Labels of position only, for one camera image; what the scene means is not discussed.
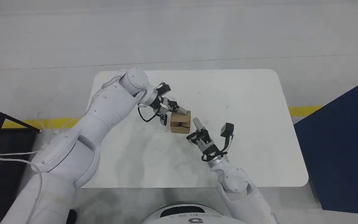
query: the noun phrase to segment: blue panel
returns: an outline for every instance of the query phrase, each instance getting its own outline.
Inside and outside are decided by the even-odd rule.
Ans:
[[[358,213],[358,86],[294,126],[322,208]]]

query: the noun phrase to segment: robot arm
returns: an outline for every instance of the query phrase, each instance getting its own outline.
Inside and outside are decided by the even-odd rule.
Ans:
[[[233,167],[226,157],[229,140],[233,139],[234,125],[226,123],[222,128],[221,136],[225,137],[225,146],[219,150],[199,119],[194,118],[193,122],[196,132],[187,136],[187,139],[198,146],[203,154],[201,159],[217,174],[216,188],[233,218],[249,224],[277,223],[274,213],[255,184],[242,169]]]
[[[162,97],[168,91],[170,88],[165,83],[160,88],[154,88],[145,73],[137,68],[103,85],[78,123],[53,138],[33,158],[32,163],[41,174],[34,175],[27,183],[2,224],[65,223],[75,189],[85,185],[98,169],[104,137],[137,104],[152,107],[163,124],[166,124],[166,112],[186,113],[175,101]],[[39,201],[32,212],[39,189],[39,176],[43,184]]]

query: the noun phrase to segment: small brown box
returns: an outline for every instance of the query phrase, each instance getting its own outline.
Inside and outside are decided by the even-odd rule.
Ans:
[[[172,133],[189,134],[190,123],[190,111],[187,111],[186,115],[172,113],[170,118],[170,130]]]

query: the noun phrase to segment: white table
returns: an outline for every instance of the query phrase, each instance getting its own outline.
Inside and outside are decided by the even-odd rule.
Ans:
[[[117,71],[101,72],[92,94]],[[220,129],[235,125],[228,158],[257,186],[303,186],[308,174],[277,74],[268,69],[146,71],[152,85],[165,81],[166,96],[199,117],[219,148]],[[143,116],[153,115],[144,108]],[[216,176],[200,150],[136,109],[103,141],[101,162],[84,188],[214,187]]]

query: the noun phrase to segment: yellow floor line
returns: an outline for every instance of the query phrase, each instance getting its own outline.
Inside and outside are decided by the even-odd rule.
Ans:
[[[322,106],[293,106],[289,107],[291,117],[297,116],[308,116],[316,110],[320,109]],[[78,118],[54,118],[54,119],[42,119],[41,122],[39,120],[24,120],[23,122],[37,127],[39,129],[43,129],[41,123],[46,129],[54,128],[71,128],[78,121]],[[6,120],[2,126],[2,128],[23,128],[23,126]]]
[[[289,108],[291,117],[308,116],[323,106],[293,106]]]

